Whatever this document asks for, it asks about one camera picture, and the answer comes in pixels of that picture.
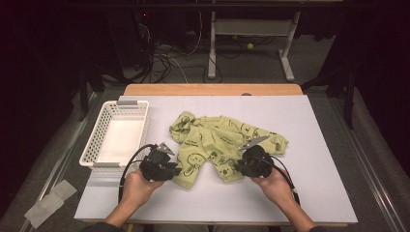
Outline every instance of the basket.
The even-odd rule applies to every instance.
[[[79,160],[99,171],[122,171],[144,144],[147,135],[147,101],[107,101]]]

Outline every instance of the green garment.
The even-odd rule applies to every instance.
[[[242,179],[234,163],[242,156],[239,147],[247,140],[269,134],[259,143],[269,154],[284,154],[288,141],[281,135],[242,123],[236,119],[219,116],[195,118],[187,111],[169,127],[172,138],[181,144],[178,167],[181,173],[172,181],[190,189],[199,168],[206,160],[211,161],[224,182]]]

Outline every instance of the human hand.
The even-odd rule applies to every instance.
[[[148,201],[154,190],[161,187],[163,183],[145,180],[142,171],[139,169],[130,173],[126,177],[120,203],[105,219],[105,222],[121,227],[139,207]]]
[[[284,177],[274,167],[267,178],[251,178],[261,188],[265,196],[276,205],[278,203],[293,201],[292,191]]]

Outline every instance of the floor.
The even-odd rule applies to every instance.
[[[303,84],[317,76],[333,39],[317,42],[313,37],[296,39],[289,52],[289,61],[295,83]],[[252,43],[253,49],[247,49]],[[217,42],[217,78],[208,79],[207,45],[192,39],[188,47],[162,44],[157,49],[160,60],[154,71],[142,82],[155,82],[164,70],[169,74],[161,82],[167,83],[286,83],[280,67],[278,49],[284,47],[284,38],[219,37]],[[134,70],[125,70],[127,76]],[[33,169],[20,188],[8,212],[0,221],[0,231],[33,231],[24,214],[34,203],[48,193],[61,180],[67,180],[78,192],[69,198],[45,223],[35,231],[78,231],[87,223],[73,219],[81,192],[90,170],[78,164],[78,158],[93,127],[101,105],[116,100],[124,92],[124,85],[105,83],[103,93],[89,88],[88,116],[79,121],[81,107],[79,95],[73,98],[74,110],[65,124],[52,137]],[[410,228],[410,181],[395,160],[377,126],[366,111],[358,91],[355,92],[353,126],[350,130],[342,118],[343,99],[328,99],[326,86],[315,86],[305,91],[319,126],[331,151],[342,182],[359,220],[347,227],[329,227],[329,231],[406,231]],[[140,231],[135,226],[133,231]],[[293,231],[283,226],[282,231]]]

